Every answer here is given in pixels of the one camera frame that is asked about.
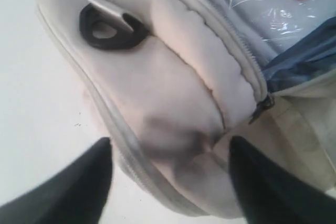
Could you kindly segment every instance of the zipper pull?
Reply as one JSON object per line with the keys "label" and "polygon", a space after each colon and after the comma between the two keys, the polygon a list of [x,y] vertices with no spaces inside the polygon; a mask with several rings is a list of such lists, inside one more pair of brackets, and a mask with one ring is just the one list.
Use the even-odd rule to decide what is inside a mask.
{"label": "zipper pull", "polygon": [[273,108],[275,105],[274,97],[271,94],[268,94],[267,97],[257,104],[257,109],[254,111],[252,115],[251,121],[248,123],[249,125],[253,124],[259,117],[267,110]]}

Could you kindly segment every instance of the white backpack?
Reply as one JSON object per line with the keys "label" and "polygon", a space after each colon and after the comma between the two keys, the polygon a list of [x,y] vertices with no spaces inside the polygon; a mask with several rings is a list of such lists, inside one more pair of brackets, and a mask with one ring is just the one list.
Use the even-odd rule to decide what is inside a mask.
{"label": "white backpack", "polygon": [[[336,183],[336,59],[332,61],[336,33],[329,29],[332,24],[321,26],[332,12],[335,15],[336,5],[305,1],[90,0],[88,6],[89,0],[37,0],[37,4],[46,30],[86,84],[123,170],[176,212],[237,218],[242,214],[227,173],[232,135],[246,137],[321,190]],[[285,40],[279,29],[269,31],[270,20],[257,16],[269,4],[302,14],[293,21],[293,26],[300,21],[297,34],[290,33],[293,40]],[[324,13],[322,6],[334,10]],[[320,20],[306,15],[310,8],[320,12],[316,15]],[[86,32],[99,18],[90,23],[90,15],[114,23],[119,43],[111,48],[108,43],[95,44],[92,33]],[[318,54],[304,54],[302,41],[313,51],[313,42],[305,38],[318,29],[328,35],[326,47]],[[263,63],[278,54],[263,73]],[[309,68],[312,62],[316,67]]]}

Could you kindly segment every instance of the plastic wrap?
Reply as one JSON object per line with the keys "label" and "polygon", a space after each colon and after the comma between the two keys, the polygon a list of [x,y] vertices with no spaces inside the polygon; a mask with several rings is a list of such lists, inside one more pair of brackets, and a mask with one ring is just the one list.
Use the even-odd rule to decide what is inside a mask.
{"label": "plastic wrap", "polygon": [[336,15],[336,0],[209,0],[264,67]]}

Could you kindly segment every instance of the black loop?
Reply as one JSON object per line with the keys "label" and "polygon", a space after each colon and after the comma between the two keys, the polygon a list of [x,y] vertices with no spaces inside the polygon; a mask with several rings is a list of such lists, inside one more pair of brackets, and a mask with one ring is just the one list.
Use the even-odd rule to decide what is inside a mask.
{"label": "black loop", "polygon": [[[109,19],[97,11],[91,4],[80,12],[79,29],[83,39],[92,47],[102,50],[131,49],[140,44],[148,35],[149,31],[136,18],[129,14],[123,14],[122,18],[133,32],[126,31],[117,22]],[[98,23],[106,24],[117,31],[111,38],[97,38],[93,35],[94,27]]]}

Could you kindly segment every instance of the white floor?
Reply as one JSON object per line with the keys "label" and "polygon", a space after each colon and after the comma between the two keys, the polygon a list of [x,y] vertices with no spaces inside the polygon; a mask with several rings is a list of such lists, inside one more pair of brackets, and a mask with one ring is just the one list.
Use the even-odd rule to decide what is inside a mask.
{"label": "white floor", "polygon": [[[48,39],[34,0],[0,0],[0,205],[57,173],[101,133],[85,88]],[[116,168],[101,223],[232,223],[165,209]]]}

